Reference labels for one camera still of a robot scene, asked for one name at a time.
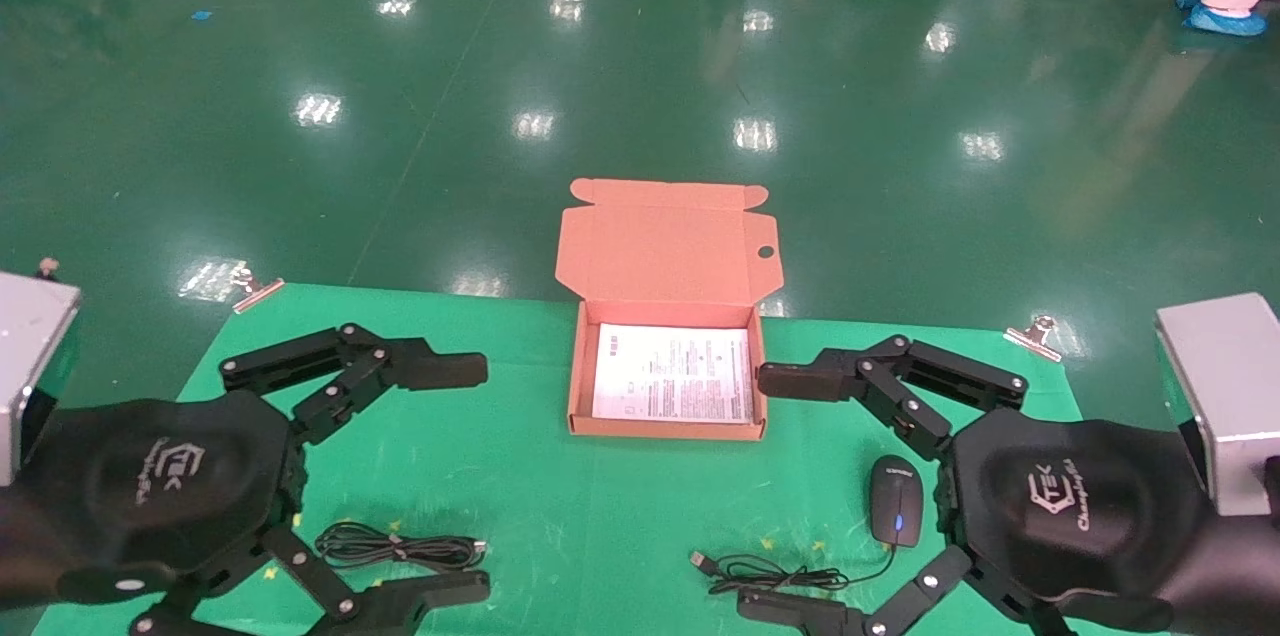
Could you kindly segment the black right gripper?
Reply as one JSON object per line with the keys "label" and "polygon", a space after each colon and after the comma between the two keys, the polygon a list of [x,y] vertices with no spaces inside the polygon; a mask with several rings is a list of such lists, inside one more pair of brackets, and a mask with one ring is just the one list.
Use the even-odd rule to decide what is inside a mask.
{"label": "black right gripper", "polygon": [[1016,411],[954,436],[940,525],[1005,616],[1126,632],[1277,630],[1277,530],[1221,516],[1176,434]]}

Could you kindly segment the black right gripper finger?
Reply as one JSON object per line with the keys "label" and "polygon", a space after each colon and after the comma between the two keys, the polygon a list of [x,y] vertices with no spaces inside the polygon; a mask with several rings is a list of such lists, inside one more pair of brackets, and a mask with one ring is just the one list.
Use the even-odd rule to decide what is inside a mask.
{"label": "black right gripper finger", "polygon": [[1020,411],[1025,378],[910,337],[893,335],[867,349],[824,348],[810,363],[762,363],[768,398],[855,402],[922,459],[943,459],[952,425],[918,390],[982,413]]}
{"label": "black right gripper finger", "polygon": [[952,544],[869,614],[841,601],[759,589],[741,591],[737,609],[750,621],[804,635],[906,635],[960,584],[1034,635],[1074,633],[1056,604],[1076,586],[1074,544],[1023,544],[987,557]]}

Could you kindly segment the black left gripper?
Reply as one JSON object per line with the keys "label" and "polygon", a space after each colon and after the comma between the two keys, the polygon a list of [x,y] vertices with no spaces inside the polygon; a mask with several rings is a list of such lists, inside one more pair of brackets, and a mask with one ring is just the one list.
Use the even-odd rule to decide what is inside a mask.
{"label": "black left gripper", "polygon": [[[301,443],[324,443],[392,389],[485,384],[485,354],[442,354],[422,337],[378,337],[344,322],[233,354],[220,375],[229,394],[212,401],[52,413],[3,489],[4,608],[111,604],[168,591],[132,622],[132,635],[242,635],[197,621],[195,610],[269,555],[323,609],[308,635],[415,635],[433,610],[489,599],[484,571],[355,592],[291,529],[275,529],[301,508]],[[257,398],[317,378],[326,383],[294,404],[291,425]]]}

